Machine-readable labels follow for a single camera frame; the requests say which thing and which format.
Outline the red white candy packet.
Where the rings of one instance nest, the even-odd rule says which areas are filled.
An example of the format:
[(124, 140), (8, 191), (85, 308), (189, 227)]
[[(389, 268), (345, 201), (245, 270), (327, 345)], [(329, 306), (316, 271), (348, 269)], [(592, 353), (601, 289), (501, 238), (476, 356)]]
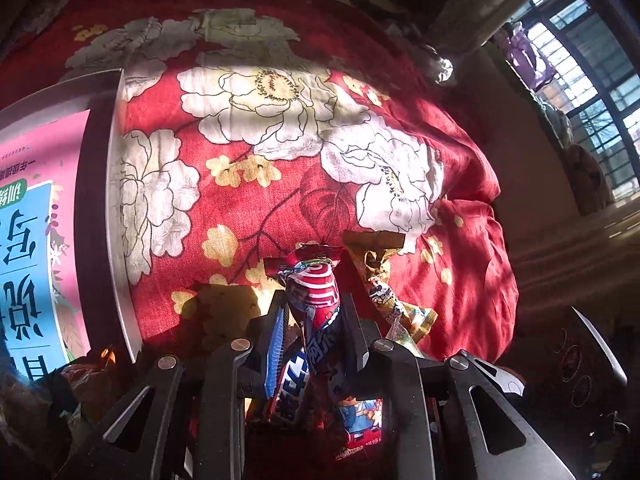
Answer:
[(264, 260), (265, 274), (284, 288), (288, 310), (300, 329), (309, 382), (299, 421), (314, 444), (334, 460), (346, 460), (382, 441), (383, 401), (359, 399), (343, 370), (341, 292), (335, 268), (341, 249), (303, 245)]

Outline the yellow snack packet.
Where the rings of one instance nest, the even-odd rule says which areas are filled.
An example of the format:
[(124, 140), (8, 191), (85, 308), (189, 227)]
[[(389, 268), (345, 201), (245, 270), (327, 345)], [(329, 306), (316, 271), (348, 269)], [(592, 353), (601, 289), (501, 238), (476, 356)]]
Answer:
[(62, 369), (62, 377), (80, 407), (81, 415), (97, 424), (122, 396), (112, 347), (103, 349), (94, 359), (82, 358)]

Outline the gold wrapped candy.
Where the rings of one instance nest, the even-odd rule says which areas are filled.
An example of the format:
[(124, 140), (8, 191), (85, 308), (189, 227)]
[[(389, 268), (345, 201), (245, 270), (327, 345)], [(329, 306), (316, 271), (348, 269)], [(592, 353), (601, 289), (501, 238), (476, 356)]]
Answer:
[(390, 326), (385, 337), (426, 359), (418, 343), (431, 331), (437, 313), (402, 301), (390, 287), (390, 258), (404, 248), (405, 234), (345, 230), (343, 243), (352, 257), (373, 307)]

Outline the red floral quilt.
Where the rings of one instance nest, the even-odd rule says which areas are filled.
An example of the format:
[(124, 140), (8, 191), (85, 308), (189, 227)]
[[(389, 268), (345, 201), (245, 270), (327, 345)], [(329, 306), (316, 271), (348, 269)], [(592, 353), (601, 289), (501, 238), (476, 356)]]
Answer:
[(118, 164), (145, 348), (198, 353), (268, 308), (270, 257), (390, 231), (401, 300), (436, 312), (420, 347), (493, 361), (518, 286), (498, 179), (410, 58), (335, 0), (63, 0), (1, 64), (1, 101), (124, 71)]

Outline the white tray box pink print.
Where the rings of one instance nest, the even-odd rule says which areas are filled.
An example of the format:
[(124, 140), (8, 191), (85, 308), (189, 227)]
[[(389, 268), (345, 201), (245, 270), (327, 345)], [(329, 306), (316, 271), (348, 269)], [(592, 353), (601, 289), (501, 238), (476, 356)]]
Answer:
[(142, 339), (120, 221), (121, 70), (40, 90), (1, 113), (1, 353), (43, 378)]

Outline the white crumpled cloth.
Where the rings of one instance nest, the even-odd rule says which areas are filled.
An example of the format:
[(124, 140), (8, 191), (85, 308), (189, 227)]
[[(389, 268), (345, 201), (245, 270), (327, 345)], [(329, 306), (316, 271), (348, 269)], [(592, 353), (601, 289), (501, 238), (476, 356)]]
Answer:
[(428, 44), (419, 48), (418, 64), (423, 75), (435, 84), (448, 84), (454, 76), (454, 64)]

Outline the purple cloth on sill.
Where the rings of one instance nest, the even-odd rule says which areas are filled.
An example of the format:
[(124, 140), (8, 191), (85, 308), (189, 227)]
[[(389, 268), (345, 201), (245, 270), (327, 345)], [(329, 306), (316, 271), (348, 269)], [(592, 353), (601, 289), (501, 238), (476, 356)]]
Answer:
[(558, 73), (554, 65), (528, 38), (521, 22), (506, 22), (502, 26), (506, 41), (502, 47), (506, 60), (526, 86), (539, 91), (550, 84)]

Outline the window with dark frame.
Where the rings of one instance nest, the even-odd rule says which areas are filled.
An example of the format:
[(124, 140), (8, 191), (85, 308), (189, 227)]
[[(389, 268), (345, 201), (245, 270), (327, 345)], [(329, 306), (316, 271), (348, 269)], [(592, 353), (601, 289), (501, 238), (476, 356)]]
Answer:
[[(529, 89), (555, 139), (596, 163), (613, 200), (638, 196), (639, 71), (600, 14), (588, 0), (527, 0), (506, 22), (521, 22), (558, 71), (544, 88)], [(491, 41), (506, 58), (502, 27)]]

